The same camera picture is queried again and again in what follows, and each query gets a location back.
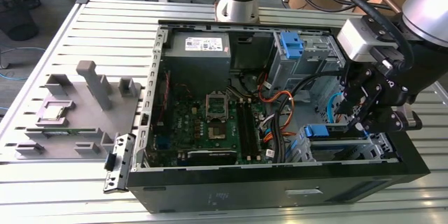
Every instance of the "wire bundle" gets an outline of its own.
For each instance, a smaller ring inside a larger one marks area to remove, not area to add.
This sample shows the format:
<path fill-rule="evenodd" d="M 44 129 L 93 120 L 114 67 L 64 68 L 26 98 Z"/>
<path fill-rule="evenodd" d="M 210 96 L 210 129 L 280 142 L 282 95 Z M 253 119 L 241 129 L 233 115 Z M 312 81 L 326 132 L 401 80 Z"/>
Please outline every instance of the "wire bundle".
<path fill-rule="evenodd" d="M 9 48 L 10 49 L 8 49 L 5 51 L 0 50 L 0 68 L 5 68 L 1 65 L 1 54 L 5 54 L 6 52 L 14 51 L 14 50 L 40 50 L 40 51 L 45 52 L 45 49 L 40 48 L 40 47 L 17 47 L 17 48 L 9 47 Z M 26 78 L 12 78 L 12 77 L 5 76 L 1 73 L 0 73 L 0 77 L 5 78 L 6 80 L 12 80 L 12 81 L 22 81 L 22 80 L 28 79 L 28 77 Z"/>

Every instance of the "metal frame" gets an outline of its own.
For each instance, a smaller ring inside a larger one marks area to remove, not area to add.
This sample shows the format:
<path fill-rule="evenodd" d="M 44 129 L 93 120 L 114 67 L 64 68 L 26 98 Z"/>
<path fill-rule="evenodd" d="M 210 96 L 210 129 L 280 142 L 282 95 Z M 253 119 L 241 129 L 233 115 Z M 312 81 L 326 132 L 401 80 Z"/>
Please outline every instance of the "metal frame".
<path fill-rule="evenodd" d="M 213 21 L 210 5 L 90 0 L 86 7 L 88 10 L 84 10 L 85 6 L 74 5 L 17 95 L 0 124 L 0 147 L 4 147 L 5 137 L 17 137 L 9 130 L 28 121 L 29 115 L 24 113 L 34 112 L 40 107 L 41 101 L 32 99 L 44 98 L 46 95 L 46 91 L 42 93 L 42 89 L 37 87 L 44 84 L 44 75 L 72 72 L 72 65 L 77 60 L 94 58 L 98 71 L 108 75 L 109 81 L 113 81 L 118 72 L 145 85 L 146 76 L 140 73 L 141 70 L 148 73 L 152 48 L 146 50 L 138 44 L 129 47 L 126 37 L 137 36 L 145 40 L 142 44 L 150 46 L 160 18 Z M 264 24 L 341 27 L 353 16 L 356 15 L 350 13 L 326 14 L 306 10 L 260 8 L 260 20 Z M 85 45 L 88 39 L 92 39 L 90 43 L 96 46 Z M 70 80 L 81 79 L 70 74 Z M 6 222 L 17 220 L 28 223 L 440 223 L 448 219 L 448 211 L 444 210 L 448 207 L 448 106 L 441 99 L 446 97 L 446 92 L 438 86 L 436 83 L 417 96 L 412 107 L 421 115 L 424 129 L 408 133 L 432 173 L 412 183 L 384 189 L 354 204 L 237 210 L 218 214 L 188 212 L 150 215 L 130 193 L 102 194 L 102 161 L 85 159 L 77 162 L 53 160 L 17 163 L 14 159 L 9 159 L 8 164 L 0 165 L 0 172 L 6 175 L 1 177 L 0 187 L 2 218 Z M 134 126 L 138 122 L 140 115 L 136 116 Z"/>

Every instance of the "gray post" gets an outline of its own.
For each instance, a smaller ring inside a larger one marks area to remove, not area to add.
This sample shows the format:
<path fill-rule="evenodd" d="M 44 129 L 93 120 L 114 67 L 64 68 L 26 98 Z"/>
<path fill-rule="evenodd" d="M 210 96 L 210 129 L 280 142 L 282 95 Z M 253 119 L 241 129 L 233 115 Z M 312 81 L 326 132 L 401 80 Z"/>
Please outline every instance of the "gray post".
<path fill-rule="evenodd" d="M 96 98 L 102 110 L 108 110 L 112 106 L 109 97 L 106 96 L 106 88 L 102 86 L 94 72 L 96 64 L 90 60 L 80 60 L 76 72 L 84 77 L 89 90 Z"/>

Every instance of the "label sticker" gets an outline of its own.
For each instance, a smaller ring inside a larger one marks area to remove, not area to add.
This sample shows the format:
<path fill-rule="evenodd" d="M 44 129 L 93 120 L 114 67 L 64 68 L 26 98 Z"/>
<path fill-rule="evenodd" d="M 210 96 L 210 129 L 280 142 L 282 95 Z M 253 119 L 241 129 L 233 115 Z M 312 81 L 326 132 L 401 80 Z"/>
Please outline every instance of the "label sticker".
<path fill-rule="evenodd" d="M 266 89 L 270 89 L 272 85 L 266 81 L 262 83 L 262 85 L 266 87 Z"/>
<path fill-rule="evenodd" d="M 274 151 L 273 150 L 270 150 L 270 149 L 266 149 L 266 151 L 265 151 L 266 153 L 266 157 L 272 157 L 273 158 L 273 155 L 274 155 Z"/>
<path fill-rule="evenodd" d="M 186 38 L 185 51 L 222 51 L 221 38 Z"/>

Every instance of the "motherboard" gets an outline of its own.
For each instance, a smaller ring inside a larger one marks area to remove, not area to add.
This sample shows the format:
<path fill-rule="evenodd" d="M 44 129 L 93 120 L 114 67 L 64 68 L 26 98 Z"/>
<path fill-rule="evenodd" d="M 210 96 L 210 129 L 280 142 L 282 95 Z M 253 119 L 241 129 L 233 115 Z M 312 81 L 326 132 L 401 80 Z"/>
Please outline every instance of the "motherboard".
<path fill-rule="evenodd" d="M 213 92 L 173 102 L 170 128 L 154 136 L 152 167 L 264 164 L 257 125 L 262 104 Z"/>

